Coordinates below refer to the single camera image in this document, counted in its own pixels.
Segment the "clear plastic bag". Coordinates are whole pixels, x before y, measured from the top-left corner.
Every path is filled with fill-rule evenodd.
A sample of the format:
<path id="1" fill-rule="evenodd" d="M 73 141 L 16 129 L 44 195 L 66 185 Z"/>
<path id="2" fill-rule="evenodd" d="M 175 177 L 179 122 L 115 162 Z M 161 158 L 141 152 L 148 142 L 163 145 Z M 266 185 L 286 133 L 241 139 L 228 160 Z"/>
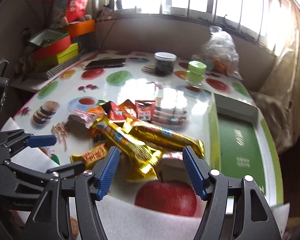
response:
<path id="1" fill-rule="evenodd" d="M 210 26 L 209 31 L 210 39 L 191 59 L 205 63 L 208 70 L 242 80 L 239 73 L 239 54 L 232 36 L 216 25 Z"/>

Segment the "black smartphone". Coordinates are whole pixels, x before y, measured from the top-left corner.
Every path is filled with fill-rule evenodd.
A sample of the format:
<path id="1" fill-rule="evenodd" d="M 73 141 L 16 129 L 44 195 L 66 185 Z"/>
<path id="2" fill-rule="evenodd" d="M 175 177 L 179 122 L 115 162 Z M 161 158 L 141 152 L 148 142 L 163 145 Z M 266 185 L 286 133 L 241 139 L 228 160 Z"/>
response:
<path id="1" fill-rule="evenodd" d="M 91 61 L 86 65 L 85 70 L 90 69 L 105 69 L 105 68 L 118 68 L 126 65 L 126 59 L 107 59 Z"/>

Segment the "small pink candy packet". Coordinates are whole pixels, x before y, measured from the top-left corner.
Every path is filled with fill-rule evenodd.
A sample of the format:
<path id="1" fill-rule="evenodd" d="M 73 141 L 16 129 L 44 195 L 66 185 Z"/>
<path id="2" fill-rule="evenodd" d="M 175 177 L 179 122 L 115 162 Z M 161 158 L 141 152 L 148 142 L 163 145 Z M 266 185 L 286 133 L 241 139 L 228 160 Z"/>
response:
<path id="1" fill-rule="evenodd" d="M 78 109 L 74 109 L 68 117 L 69 120 L 73 120 L 80 124 L 83 124 L 87 129 L 89 129 L 93 125 L 96 118 L 97 118 L 96 114 L 81 111 Z"/>

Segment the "green white gift box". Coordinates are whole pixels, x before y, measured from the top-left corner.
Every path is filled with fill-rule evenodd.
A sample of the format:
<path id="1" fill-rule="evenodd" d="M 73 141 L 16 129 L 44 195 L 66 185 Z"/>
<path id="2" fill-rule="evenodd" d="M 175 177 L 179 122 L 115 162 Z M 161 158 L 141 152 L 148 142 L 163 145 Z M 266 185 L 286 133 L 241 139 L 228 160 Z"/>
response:
<path id="1" fill-rule="evenodd" d="M 250 175 L 270 206 L 283 204 L 279 157 L 261 111 L 246 100 L 215 94 L 220 171 L 228 177 Z"/>

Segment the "red woven box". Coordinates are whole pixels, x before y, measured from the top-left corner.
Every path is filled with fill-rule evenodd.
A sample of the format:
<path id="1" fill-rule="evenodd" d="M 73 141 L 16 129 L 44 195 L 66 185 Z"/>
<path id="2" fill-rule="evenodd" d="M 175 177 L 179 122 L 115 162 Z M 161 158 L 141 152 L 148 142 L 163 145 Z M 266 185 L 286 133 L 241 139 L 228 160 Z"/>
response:
<path id="1" fill-rule="evenodd" d="M 71 38 L 67 31 L 47 28 L 33 35 L 29 43 L 34 46 L 32 58 L 38 62 L 66 50 L 71 45 Z"/>

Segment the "yellow green box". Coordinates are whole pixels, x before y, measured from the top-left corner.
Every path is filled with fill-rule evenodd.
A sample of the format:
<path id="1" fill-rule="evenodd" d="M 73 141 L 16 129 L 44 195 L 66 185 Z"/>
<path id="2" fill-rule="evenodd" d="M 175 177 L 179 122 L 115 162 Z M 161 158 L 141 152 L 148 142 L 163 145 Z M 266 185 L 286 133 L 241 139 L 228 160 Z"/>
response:
<path id="1" fill-rule="evenodd" d="M 78 43 L 71 44 L 66 50 L 53 55 L 47 59 L 36 62 L 35 70 L 39 72 L 50 70 L 51 68 L 68 61 L 69 59 L 79 55 Z"/>

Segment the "long gold snack bar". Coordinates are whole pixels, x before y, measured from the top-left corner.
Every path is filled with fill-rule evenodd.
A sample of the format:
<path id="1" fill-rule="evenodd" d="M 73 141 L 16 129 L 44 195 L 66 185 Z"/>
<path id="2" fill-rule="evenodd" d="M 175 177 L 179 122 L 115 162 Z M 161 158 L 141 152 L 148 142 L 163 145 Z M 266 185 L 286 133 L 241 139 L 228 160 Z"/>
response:
<path id="1" fill-rule="evenodd" d="M 162 151 L 126 133 L 107 116 L 97 119 L 93 127 L 98 128 L 121 151 L 126 153 L 140 174 L 148 174 L 162 157 Z"/>
<path id="2" fill-rule="evenodd" d="M 205 150 L 201 140 L 194 139 L 171 129 L 131 118 L 126 119 L 122 129 L 127 134 L 165 148 L 173 148 L 181 151 L 186 146 L 191 146 L 198 157 L 204 158 Z"/>

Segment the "green glass jar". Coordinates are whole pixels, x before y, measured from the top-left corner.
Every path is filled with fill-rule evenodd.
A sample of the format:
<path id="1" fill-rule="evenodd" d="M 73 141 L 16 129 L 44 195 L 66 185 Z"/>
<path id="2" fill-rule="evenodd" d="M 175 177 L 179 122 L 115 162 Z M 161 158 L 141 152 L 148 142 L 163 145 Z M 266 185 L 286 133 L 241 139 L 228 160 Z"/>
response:
<path id="1" fill-rule="evenodd" d="M 190 61 L 186 72 L 186 82 L 193 87 L 200 87 L 204 80 L 206 64 L 199 61 Z"/>

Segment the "pink white snack packet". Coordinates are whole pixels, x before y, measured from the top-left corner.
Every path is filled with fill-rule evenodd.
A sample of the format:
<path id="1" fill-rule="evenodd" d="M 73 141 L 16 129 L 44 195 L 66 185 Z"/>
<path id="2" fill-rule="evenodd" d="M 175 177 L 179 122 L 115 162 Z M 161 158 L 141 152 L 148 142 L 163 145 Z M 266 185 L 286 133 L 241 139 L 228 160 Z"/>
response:
<path id="1" fill-rule="evenodd" d="M 191 184 L 185 170 L 182 152 L 167 151 L 154 167 L 158 180 L 162 182 L 182 181 Z"/>

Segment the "orange box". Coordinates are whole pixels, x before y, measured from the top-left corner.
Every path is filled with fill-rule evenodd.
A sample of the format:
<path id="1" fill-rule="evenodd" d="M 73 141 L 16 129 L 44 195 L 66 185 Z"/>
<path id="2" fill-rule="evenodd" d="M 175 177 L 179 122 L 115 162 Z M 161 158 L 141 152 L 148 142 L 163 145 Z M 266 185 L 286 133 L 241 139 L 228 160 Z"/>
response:
<path id="1" fill-rule="evenodd" d="M 64 26 L 62 29 L 68 32 L 70 37 L 73 38 L 88 33 L 93 33 L 95 31 L 95 21 L 88 20 L 82 22 L 74 22 Z"/>

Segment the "gold peanut candy packet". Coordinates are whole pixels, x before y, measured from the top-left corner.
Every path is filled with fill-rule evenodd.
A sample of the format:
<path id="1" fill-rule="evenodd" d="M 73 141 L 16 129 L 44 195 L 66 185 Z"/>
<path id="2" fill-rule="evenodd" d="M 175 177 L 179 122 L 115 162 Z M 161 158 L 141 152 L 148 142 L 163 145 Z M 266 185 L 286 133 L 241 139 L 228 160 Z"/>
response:
<path id="1" fill-rule="evenodd" d="M 85 169 L 92 169 L 98 161 L 106 157 L 107 153 L 108 150 L 106 148 L 106 145 L 100 144 L 82 155 L 71 155 L 70 161 L 72 163 L 81 161 L 85 165 Z"/>

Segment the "red black snack packet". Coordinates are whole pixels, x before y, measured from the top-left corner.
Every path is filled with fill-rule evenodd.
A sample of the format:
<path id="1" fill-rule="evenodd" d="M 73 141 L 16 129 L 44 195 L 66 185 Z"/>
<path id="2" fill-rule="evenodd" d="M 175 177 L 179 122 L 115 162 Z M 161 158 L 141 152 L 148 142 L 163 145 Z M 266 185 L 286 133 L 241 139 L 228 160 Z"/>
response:
<path id="1" fill-rule="evenodd" d="M 101 105 L 101 107 L 110 120 L 117 122 L 124 122 L 126 120 L 126 116 L 124 115 L 123 111 L 121 111 L 121 109 L 119 109 L 117 104 L 115 104 L 114 102 L 108 101 Z"/>

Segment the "dark jar white lid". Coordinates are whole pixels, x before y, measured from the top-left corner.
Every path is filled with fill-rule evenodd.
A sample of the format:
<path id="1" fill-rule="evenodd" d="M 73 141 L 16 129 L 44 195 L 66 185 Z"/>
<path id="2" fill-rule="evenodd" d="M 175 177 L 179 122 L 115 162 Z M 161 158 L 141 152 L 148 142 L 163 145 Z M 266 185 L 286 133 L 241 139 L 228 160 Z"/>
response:
<path id="1" fill-rule="evenodd" d="M 172 53 L 157 52 L 154 54 L 154 74 L 157 76 L 168 76 L 174 71 L 177 56 Z"/>

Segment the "beige patterned curtain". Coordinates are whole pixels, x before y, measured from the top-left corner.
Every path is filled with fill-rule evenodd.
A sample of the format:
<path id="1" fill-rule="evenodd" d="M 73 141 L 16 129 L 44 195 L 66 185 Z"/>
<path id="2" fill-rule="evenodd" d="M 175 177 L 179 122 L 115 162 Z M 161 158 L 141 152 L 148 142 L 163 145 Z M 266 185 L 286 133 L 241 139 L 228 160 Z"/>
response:
<path id="1" fill-rule="evenodd" d="M 295 40 L 277 57 L 258 92 L 251 94 L 261 110 L 278 154 L 300 137 L 300 29 Z"/>

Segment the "white foam sheet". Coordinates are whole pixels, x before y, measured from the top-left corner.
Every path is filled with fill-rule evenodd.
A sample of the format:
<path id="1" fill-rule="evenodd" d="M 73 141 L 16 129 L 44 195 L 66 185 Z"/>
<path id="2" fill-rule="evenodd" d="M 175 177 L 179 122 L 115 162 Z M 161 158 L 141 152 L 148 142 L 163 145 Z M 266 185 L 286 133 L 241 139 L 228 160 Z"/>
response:
<path id="1" fill-rule="evenodd" d="M 63 152 L 63 146 L 57 142 L 56 146 L 50 146 L 51 154 L 57 155 L 61 164 L 70 163 L 70 153 L 85 153 L 90 149 L 88 139 L 76 139 L 70 128 L 70 137 L 67 139 L 67 152 Z M 47 171 L 48 168 L 57 167 L 39 148 L 26 148 L 12 157 L 12 162 L 38 171 Z M 190 239 L 194 237 L 198 229 L 200 217 L 206 208 L 206 202 L 197 197 L 197 209 L 194 217 L 169 215 L 158 211 L 137 207 L 134 204 L 119 200 L 110 195 L 97 203 L 101 220 L 109 239 Z M 287 226 L 290 204 L 283 204 L 271 208 L 280 233 L 284 233 Z"/>

